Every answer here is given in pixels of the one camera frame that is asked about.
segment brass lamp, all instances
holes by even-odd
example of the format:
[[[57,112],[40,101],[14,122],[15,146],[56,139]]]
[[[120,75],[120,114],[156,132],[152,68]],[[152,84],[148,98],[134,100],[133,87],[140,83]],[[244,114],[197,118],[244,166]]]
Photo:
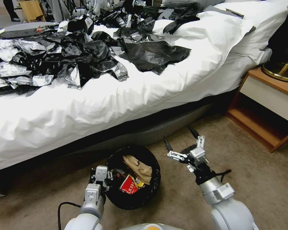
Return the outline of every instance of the brass lamp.
[[[277,78],[282,81],[288,81],[288,61],[282,62],[271,60],[263,64],[261,70],[273,78]]]
[[[288,16],[269,41],[273,53],[261,70],[276,79],[288,82]]]

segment trash can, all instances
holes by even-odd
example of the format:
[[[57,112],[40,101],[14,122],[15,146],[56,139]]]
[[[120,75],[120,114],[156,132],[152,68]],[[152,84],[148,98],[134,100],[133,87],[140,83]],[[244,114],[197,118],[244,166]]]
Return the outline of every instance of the trash can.
[[[161,182],[161,172],[158,161],[152,152],[139,145],[125,146],[111,155],[106,163],[109,171],[112,169],[128,170],[128,167],[123,162],[123,156],[126,155],[132,155],[140,162],[152,168],[150,184],[145,184],[143,188],[134,194],[128,194],[123,192],[117,184],[110,183],[106,196],[118,208],[133,210],[145,206],[156,195]]]

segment beige carpet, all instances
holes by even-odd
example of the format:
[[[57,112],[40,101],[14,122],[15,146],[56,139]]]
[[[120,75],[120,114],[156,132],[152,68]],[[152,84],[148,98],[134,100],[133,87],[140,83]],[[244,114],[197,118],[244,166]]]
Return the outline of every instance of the beige carpet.
[[[269,153],[256,140],[227,118],[214,115],[192,124],[206,136],[210,167],[216,172],[232,169],[225,177],[236,191],[235,198],[251,210],[260,230],[288,230],[288,144]],[[181,151],[194,143],[184,128],[168,140]],[[107,200],[102,219],[104,229],[115,230],[142,222],[160,222],[186,230],[214,229],[211,208],[203,199],[195,176],[166,157],[163,142],[148,146],[161,166],[160,191],[149,205],[134,211],[116,208]],[[57,207],[63,201],[81,204],[95,155],[72,155],[13,180],[13,189],[0,199],[0,229],[57,229]],[[62,226],[77,215],[76,207],[62,207]]]

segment white duvet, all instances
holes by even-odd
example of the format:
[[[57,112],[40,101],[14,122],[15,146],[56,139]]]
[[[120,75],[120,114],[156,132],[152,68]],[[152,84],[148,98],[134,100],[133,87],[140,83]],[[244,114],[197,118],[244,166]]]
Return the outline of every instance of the white duvet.
[[[217,71],[231,48],[252,23],[218,12],[203,12],[199,21],[182,25],[172,45],[192,49],[182,62],[168,65],[158,76],[142,73],[119,57],[129,78],[118,82],[109,74],[91,79],[82,90],[67,88],[55,79],[32,96],[0,96],[0,169],[45,153],[87,135],[108,129],[145,113]],[[156,21],[153,32],[162,35],[170,20]],[[96,26],[110,35],[115,29]]]

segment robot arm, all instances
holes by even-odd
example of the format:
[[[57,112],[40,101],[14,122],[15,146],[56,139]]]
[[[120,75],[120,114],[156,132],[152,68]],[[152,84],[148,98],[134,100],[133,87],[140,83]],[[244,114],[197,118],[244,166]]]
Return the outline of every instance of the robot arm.
[[[104,211],[105,179],[108,175],[106,166],[98,166],[96,170],[92,169],[79,215],[67,223],[65,230],[102,230],[99,222]]]
[[[259,230],[249,209],[240,201],[232,198],[234,190],[229,183],[223,184],[223,177],[230,173],[226,170],[222,173],[215,173],[208,166],[205,157],[205,137],[199,136],[196,130],[190,128],[191,133],[197,138],[196,145],[182,151],[174,152],[168,141],[164,138],[167,156],[188,164],[187,168],[196,176],[196,183],[201,188],[202,195],[206,202],[213,207],[212,219],[217,230]]]

